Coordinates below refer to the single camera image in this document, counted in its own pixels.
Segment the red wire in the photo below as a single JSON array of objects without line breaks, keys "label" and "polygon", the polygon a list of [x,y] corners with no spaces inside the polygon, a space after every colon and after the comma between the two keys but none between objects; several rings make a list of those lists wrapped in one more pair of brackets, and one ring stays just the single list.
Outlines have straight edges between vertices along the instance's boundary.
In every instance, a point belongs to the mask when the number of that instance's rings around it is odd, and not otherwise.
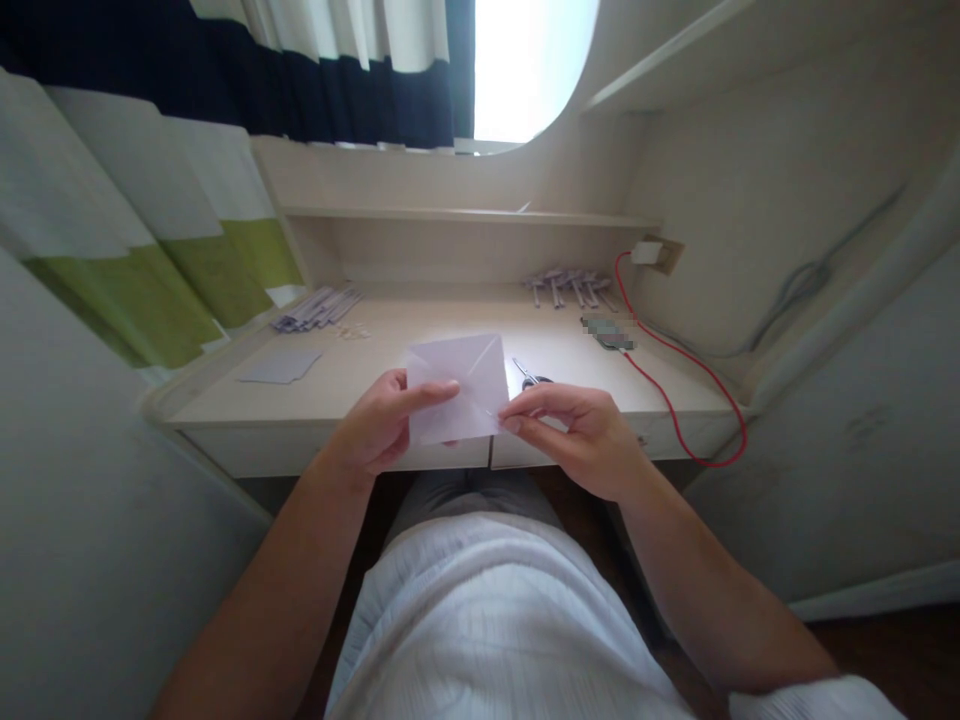
[{"label": "red wire", "polygon": [[687,443],[683,439],[683,433],[680,432],[680,422],[677,420],[677,411],[673,409],[673,403],[670,402],[670,398],[667,396],[666,391],[663,389],[663,387],[661,387],[660,383],[658,383],[656,380],[650,377],[650,375],[646,371],[644,371],[643,368],[637,365],[637,363],[634,362],[633,358],[630,357],[626,352],[623,353],[623,356],[630,361],[630,364],[633,365],[640,372],[641,375],[643,375],[647,380],[649,380],[653,384],[653,386],[660,391],[660,394],[663,395],[663,399],[667,401],[667,407],[670,408],[670,417],[673,418],[673,428],[674,430],[677,431],[677,439],[680,441],[680,444],[683,446],[683,449],[684,451],[686,451],[687,455],[689,455],[691,458],[696,460],[700,465],[703,465],[704,467],[727,467],[728,465],[733,465],[737,460],[740,459],[740,456],[743,455],[743,452],[747,449],[747,423],[744,421],[743,415],[740,413],[740,408],[737,406],[736,401],[733,399],[733,397],[731,397],[730,393],[727,392],[727,389],[723,386],[723,383],[720,382],[720,378],[716,376],[713,370],[708,368],[699,358],[694,357],[683,348],[677,347],[672,343],[668,343],[666,340],[658,337],[657,335],[654,335],[644,326],[642,322],[640,322],[640,318],[638,318],[637,314],[633,311],[633,305],[630,304],[630,299],[627,297],[627,291],[623,287],[623,280],[620,279],[620,261],[623,258],[627,257],[629,254],[630,254],[629,252],[620,253],[617,256],[617,262],[614,264],[613,270],[617,276],[617,284],[620,286],[620,294],[623,296],[623,301],[626,303],[627,309],[630,311],[630,315],[633,317],[634,321],[637,323],[637,327],[643,330],[647,335],[652,337],[658,343],[660,343],[661,345],[666,345],[671,350],[676,350],[685,358],[687,358],[688,360],[692,360],[697,365],[699,365],[704,370],[706,370],[707,374],[710,377],[712,377],[713,381],[717,384],[717,387],[720,388],[721,391],[723,391],[724,396],[727,398],[727,401],[730,403],[730,407],[732,407],[733,411],[737,414],[737,421],[740,423],[740,448],[737,450],[734,456],[729,460],[724,460],[723,462],[719,462],[719,463],[713,463],[713,462],[708,462],[706,460],[701,460],[696,455],[694,455],[690,451],[690,448],[687,447]]}]

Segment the desk surface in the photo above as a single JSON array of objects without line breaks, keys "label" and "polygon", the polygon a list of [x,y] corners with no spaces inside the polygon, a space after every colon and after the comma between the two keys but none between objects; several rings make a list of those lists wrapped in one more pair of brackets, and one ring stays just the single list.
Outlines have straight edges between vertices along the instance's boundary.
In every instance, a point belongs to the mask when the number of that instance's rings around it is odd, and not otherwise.
[{"label": "desk surface", "polygon": [[[385,370],[405,366],[409,345],[480,333],[503,337],[510,396],[522,376],[511,358],[555,382],[610,392],[623,412],[664,412],[660,393],[618,352],[604,350],[580,324],[582,311],[572,293],[567,307],[554,310],[549,293],[538,310],[529,291],[514,285],[359,284],[365,298],[344,322],[362,323],[372,335],[343,340],[330,328],[277,335],[197,397],[166,419],[176,426],[260,424],[339,420]],[[622,326],[629,316],[611,314]],[[716,412],[729,405],[696,365],[646,337],[631,354],[663,385],[678,412]],[[238,382],[278,344],[323,349],[323,356],[289,385]]]}]

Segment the hand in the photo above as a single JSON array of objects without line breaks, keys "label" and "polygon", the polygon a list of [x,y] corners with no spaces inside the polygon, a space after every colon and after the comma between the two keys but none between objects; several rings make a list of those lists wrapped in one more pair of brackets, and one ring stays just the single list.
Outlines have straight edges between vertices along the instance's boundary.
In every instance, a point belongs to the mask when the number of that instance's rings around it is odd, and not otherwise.
[{"label": "hand", "polygon": [[459,392],[455,380],[407,388],[406,370],[388,370],[340,421],[318,460],[336,471],[373,479],[410,447],[410,414],[444,403]]},{"label": "hand", "polygon": [[[567,432],[540,422],[545,416],[562,422]],[[613,398],[602,390],[540,383],[510,401],[500,421],[604,500],[625,501],[653,470]]]}]

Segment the wooden floor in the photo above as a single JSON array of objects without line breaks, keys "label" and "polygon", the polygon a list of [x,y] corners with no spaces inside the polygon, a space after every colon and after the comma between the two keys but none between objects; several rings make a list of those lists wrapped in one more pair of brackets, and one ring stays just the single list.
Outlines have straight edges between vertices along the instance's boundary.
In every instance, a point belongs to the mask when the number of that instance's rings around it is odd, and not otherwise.
[{"label": "wooden floor", "polygon": [[[683,484],[685,469],[677,470],[669,474],[677,474],[678,484]],[[606,506],[557,468],[534,470],[531,474],[550,499],[564,528],[617,591],[654,657],[697,717],[727,718],[725,699],[712,692],[680,647],[660,631]],[[376,563],[396,509],[412,482],[410,473],[390,473],[377,481],[327,643],[298,717],[313,719],[323,714],[364,573]],[[244,487],[268,510],[276,512],[292,488],[292,480],[247,481]],[[819,623],[812,630],[844,672],[873,682],[908,718],[960,717],[960,605]]]}]

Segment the electrical outlet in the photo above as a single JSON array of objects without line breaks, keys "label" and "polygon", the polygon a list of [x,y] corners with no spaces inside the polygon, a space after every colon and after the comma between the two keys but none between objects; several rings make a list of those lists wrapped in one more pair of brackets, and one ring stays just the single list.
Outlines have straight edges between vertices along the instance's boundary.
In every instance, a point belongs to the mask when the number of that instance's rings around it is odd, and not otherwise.
[{"label": "electrical outlet", "polygon": [[673,273],[677,267],[677,263],[680,262],[680,256],[683,255],[683,251],[687,247],[683,243],[678,243],[675,240],[666,240],[656,235],[645,235],[643,241],[658,242],[663,245],[663,247],[660,248],[660,254],[657,256],[657,262],[651,265],[644,265],[644,267],[656,270],[658,273],[663,273],[664,275],[671,275]]}]

